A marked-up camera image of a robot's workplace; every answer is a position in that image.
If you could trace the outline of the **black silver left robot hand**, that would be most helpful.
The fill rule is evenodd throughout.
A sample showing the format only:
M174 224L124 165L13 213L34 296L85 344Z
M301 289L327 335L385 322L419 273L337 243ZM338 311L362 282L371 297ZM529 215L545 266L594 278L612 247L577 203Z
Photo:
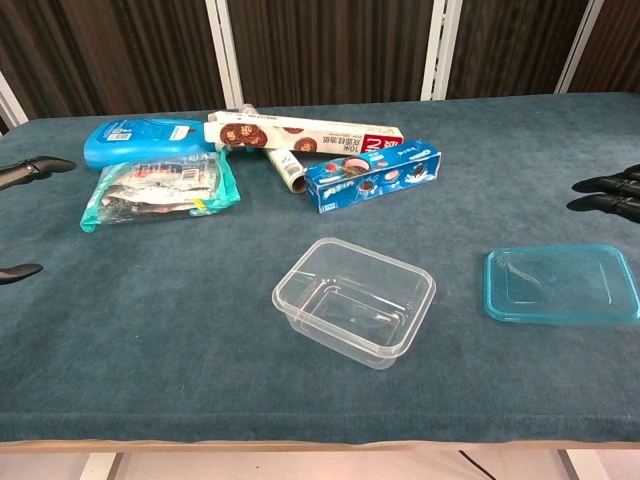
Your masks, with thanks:
M26 185L36 180L49 178L56 173L73 171L76 163L58 157L37 156L1 168L1 189ZM1 284L17 283L38 274L43 266L35 263L1 268Z

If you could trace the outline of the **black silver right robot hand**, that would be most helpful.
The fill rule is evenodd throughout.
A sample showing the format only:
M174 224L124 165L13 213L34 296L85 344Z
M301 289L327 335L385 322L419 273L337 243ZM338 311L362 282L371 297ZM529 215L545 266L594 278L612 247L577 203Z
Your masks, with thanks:
M639 222L639 165L614 175L599 176L575 183L572 189L584 196L567 204L572 211L600 211Z

